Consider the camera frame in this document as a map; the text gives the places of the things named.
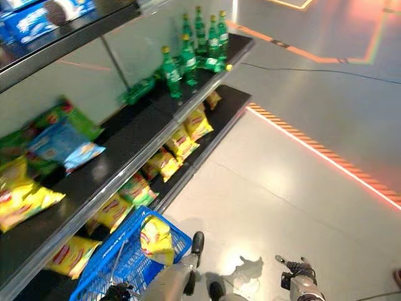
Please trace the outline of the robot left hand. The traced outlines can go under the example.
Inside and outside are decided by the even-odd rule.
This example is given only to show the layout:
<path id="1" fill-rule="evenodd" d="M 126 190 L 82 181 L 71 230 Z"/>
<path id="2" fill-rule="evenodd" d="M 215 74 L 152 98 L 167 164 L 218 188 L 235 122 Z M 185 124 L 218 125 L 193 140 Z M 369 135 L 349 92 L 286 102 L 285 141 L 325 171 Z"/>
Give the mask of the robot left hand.
<path id="1" fill-rule="evenodd" d="M 133 290 L 133 285 L 122 282 L 109 286 L 100 301 L 129 301 L 132 298 L 140 299 L 140 294 Z"/>

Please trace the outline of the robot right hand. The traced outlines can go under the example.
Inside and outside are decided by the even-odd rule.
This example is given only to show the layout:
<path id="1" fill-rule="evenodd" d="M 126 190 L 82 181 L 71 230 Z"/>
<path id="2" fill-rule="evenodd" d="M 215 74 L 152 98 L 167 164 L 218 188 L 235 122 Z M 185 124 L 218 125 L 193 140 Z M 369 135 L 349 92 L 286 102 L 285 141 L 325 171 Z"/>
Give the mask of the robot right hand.
<path id="1" fill-rule="evenodd" d="M 301 273 L 304 273 L 306 276 L 311 278 L 316 277 L 314 269 L 305 257 L 301 257 L 301 262 L 297 262 L 288 261 L 281 255 L 276 255 L 275 260 L 288 268 L 293 275 L 300 275 Z"/>

